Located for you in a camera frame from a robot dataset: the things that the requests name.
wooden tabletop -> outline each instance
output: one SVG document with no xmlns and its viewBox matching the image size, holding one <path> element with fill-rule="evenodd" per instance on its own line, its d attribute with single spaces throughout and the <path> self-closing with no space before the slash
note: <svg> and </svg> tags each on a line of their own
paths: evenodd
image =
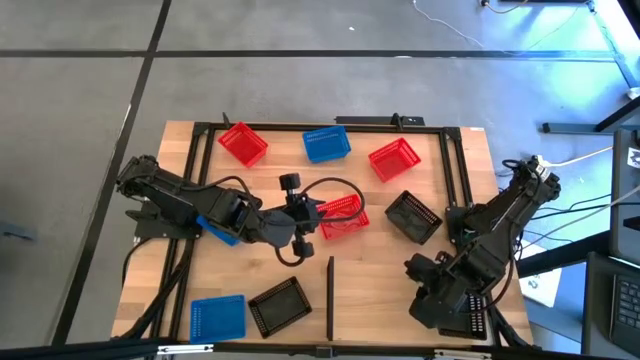
<svg viewBox="0 0 640 360">
<path fill-rule="evenodd" d="M 168 122 L 158 161 L 160 166 L 182 174 L 191 139 L 193 122 Z M 483 129 L 462 128 L 463 147 L 471 190 L 475 202 L 482 203 L 497 194 L 497 184 Z M 217 140 L 224 131 L 216 131 Z M 314 244 L 315 256 L 301 266 L 281 265 L 274 250 L 266 244 L 244 244 L 229 247 L 205 234 L 197 240 L 189 275 L 180 324 L 179 340 L 189 340 L 191 301 L 196 299 L 244 294 L 249 300 L 291 276 L 296 276 L 311 303 L 313 311 L 275 335 L 263 339 L 247 309 L 247 337 L 239 342 L 270 344 L 323 344 L 326 339 L 326 267 L 329 256 L 335 257 L 334 343 L 386 346 L 437 346 L 491 344 L 438 335 L 413 319 L 408 312 L 418 285 L 405 275 L 404 261 L 419 252 L 433 259 L 440 250 L 455 254 L 447 241 L 446 227 L 420 246 L 409 241 L 386 218 L 384 210 L 404 190 L 409 190 L 427 207 L 444 219 L 447 191 L 442 157 L 435 135 L 349 133 L 352 151 L 344 159 L 311 164 L 307 159 L 302 136 L 292 131 L 259 131 L 267 141 L 267 155 L 250 169 L 245 168 L 217 141 L 214 142 L 208 182 L 228 175 L 246 181 L 253 195 L 263 200 L 263 208 L 282 205 L 284 192 L 278 176 L 297 172 L 302 187 L 317 179 L 337 176 L 355 183 L 364 192 L 366 213 L 371 224 L 349 236 L 327 241 L 320 229 L 306 236 Z M 369 165 L 368 154 L 383 145 L 404 137 L 422 161 L 408 172 L 382 183 Z M 203 152 L 199 146 L 193 180 L 199 173 Z M 450 146 L 457 194 L 461 194 L 455 151 Z M 313 189 L 315 199 L 334 200 L 353 191 L 342 184 L 326 183 Z M 168 241 L 153 240 L 142 246 L 131 258 L 127 280 L 113 324 L 112 335 L 128 330 L 142 314 L 158 290 Z M 293 260 L 290 247 L 283 251 Z M 494 289 L 494 296 L 504 284 Z M 520 285 L 514 276 L 506 296 L 498 305 L 518 334 L 529 343 L 531 330 Z M 168 333 L 173 298 L 167 302 L 161 334 Z"/>
</svg>

blue plastic basket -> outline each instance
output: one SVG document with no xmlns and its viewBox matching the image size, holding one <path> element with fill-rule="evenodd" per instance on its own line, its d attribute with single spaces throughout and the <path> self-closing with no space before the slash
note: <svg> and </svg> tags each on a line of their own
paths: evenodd
<svg viewBox="0 0 640 360">
<path fill-rule="evenodd" d="M 224 231 L 218 230 L 211 226 L 207 219 L 204 216 L 199 215 L 196 218 L 196 222 L 200 224 L 205 230 L 209 231 L 213 235 L 215 235 L 218 239 L 224 241 L 229 246 L 236 246 L 240 243 L 240 239 L 234 238 L 233 236 L 225 233 Z"/>
<path fill-rule="evenodd" d="M 339 159 L 351 151 L 344 126 L 332 126 L 302 134 L 307 156 L 312 163 Z"/>
<path fill-rule="evenodd" d="M 191 344 L 241 339 L 247 336 L 244 295 L 191 302 Z"/>
</svg>

concrete floor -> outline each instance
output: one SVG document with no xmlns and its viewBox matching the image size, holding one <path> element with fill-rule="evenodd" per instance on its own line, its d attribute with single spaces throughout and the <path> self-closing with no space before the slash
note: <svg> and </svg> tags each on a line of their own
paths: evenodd
<svg viewBox="0 0 640 360">
<path fill-rule="evenodd" d="M 491 50 L 526 50 L 574 9 L 527 5 L 496 15 L 471 0 L 418 4 Z M 0 48 L 144 49 L 160 5 L 0 0 Z M 598 5 L 619 19 L 614 0 Z M 628 24 L 612 27 L 625 49 L 635 48 Z M 477 47 L 427 21 L 408 0 L 184 0 L 171 7 L 160 49 Z M 535 49 L 607 48 L 584 7 Z M 0 348 L 48 341 L 140 65 L 139 59 L 0 59 L 0 219 L 35 229 L 38 237 L 0 241 Z M 599 121 L 625 103 L 626 90 L 614 63 L 157 59 L 125 159 L 155 153 L 167 120 L 217 121 L 226 111 L 239 120 L 328 123 L 336 115 L 399 112 L 424 116 L 429 125 L 486 128 L 500 172 L 505 158 L 543 154 L 560 162 L 610 145 L 609 137 L 543 135 L 538 128 L 545 121 Z M 608 193 L 610 166 L 610 154 L 603 154 L 558 169 L 564 190 L 555 205 Z M 134 228 L 124 215 L 129 208 L 136 204 L 114 196 L 70 341 L 109 336 Z M 568 219 L 529 228 L 544 231 Z M 558 236 L 578 239 L 607 224 L 602 216 Z"/>
</svg>

red plastic basket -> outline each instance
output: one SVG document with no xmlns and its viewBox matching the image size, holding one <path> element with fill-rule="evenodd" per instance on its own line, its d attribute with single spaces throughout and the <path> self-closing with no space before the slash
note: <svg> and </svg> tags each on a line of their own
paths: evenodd
<svg viewBox="0 0 640 360">
<path fill-rule="evenodd" d="M 260 160 L 267 153 L 269 146 L 250 127 L 241 122 L 233 125 L 218 142 L 246 167 L 251 167 Z"/>
<path fill-rule="evenodd" d="M 327 211 L 324 219 L 347 217 L 356 213 L 360 209 L 360 196 L 349 195 L 342 199 L 334 200 L 326 204 L 318 205 L 318 211 Z M 327 240 L 337 239 L 343 235 L 358 231 L 369 225 L 369 218 L 366 212 L 350 221 L 334 223 L 320 223 L 324 238 Z"/>
<path fill-rule="evenodd" d="M 420 162 L 420 158 L 407 140 L 399 138 L 369 154 L 369 161 L 380 180 L 387 182 L 415 166 Z"/>
</svg>

black bracket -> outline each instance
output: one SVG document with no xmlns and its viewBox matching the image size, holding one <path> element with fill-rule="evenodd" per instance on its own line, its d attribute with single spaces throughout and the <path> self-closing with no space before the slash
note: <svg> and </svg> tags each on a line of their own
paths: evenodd
<svg viewBox="0 0 640 360">
<path fill-rule="evenodd" d="M 402 127 L 402 122 L 405 120 L 404 116 L 398 115 L 398 113 L 394 113 L 391 116 L 391 125 L 395 125 L 398 128 L 398 132 L 403 132 L 404 128 Z"/>
<path fill-rule="evenodd" d="M 316 346 L 316 358 L 331 359 L 334 355 L 335 354 L 331 346 Z"/>
<path fill-rule="evenodd" d="M 202 136 L 209 130 L 209 123 L 197 122 L 193 125 L 191 136 Z"/>
<path fill-rule="evenodd" d="M 227 130 L 231 129 L 231 121 L 229 120 L 229 117 L 225 112 L 222 112 L 222 121 L 224 122 L 224 126 L 227 128 Z"/>
<path fill-rule="evenodd" d="M 453 141 L 462 141 L 462 134 L 459 127 L 445 127 L 442 128 L 444 133 L 447 134 Z"/>
<path fill-rule="evenodd" d="M 152 202 L 145 202 L 138 210 L 127 210 L 125 214 L 137 222 L 134 236 L 141 239 L 197 239 L 202 229 L 200 226 L 179 227 L 162 219 L 160 208 Z"/>
<path fill-rule="evenodd" d="M 640 231 L 640 216 L 624 219 L 622 224 L 629 229 Z"/>
</svg>

